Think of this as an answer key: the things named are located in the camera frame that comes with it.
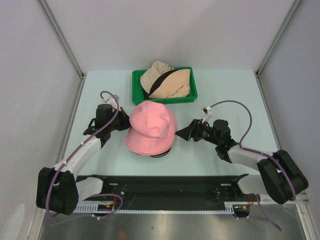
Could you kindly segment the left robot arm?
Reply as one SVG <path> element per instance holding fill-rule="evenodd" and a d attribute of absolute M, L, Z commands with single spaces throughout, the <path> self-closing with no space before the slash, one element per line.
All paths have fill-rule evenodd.
<path fill-rule="evenodd" d="M 113 131 L 124 131 L 129 127 L 129 116 L 122 107 L 110 103 L 98 105 L 95 118 L 83 133 L 83 142 L 66 159 L 40 170 L 36 206 L 49 212 L 70 215 L 80 201 L 92 196 L 107 199 L 111 188 L 104 184 L 101 177 L 91 175 L 80 181 L 77 178 L 89 160 L 107 143 Z"/>

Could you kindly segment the beige smile bucket hat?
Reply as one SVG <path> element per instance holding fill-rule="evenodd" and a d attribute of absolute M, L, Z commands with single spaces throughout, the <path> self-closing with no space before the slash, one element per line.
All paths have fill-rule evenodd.
<path fill-rule="evenodd" d="M 140 77 L 143 90 L 149 94 L 155 81 L 164 73 L 174 70 L 169 64 L 160 60 L 155 61 L 152 66 Z"/>

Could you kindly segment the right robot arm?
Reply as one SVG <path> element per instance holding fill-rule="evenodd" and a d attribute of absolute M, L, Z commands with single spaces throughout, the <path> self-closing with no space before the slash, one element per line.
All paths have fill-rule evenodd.
<path fill-rule="evenodd" d="M 185 128 L 175 133 L 186 141 L 204 140 L 214 144 L 217 156 L 228 163 L 240 164 L 259 172 L 244 174 L 230 188 L 231 196 L 242 201 L 249 194 L 268 195 L 282 205 L 309 187 L 309 182 L 289 153 L 283 149 L 265 153 L 240 146 L 232 139 L 229 123 L 218 119 L 210 126 L 201 119 L 193 119 Z"/>

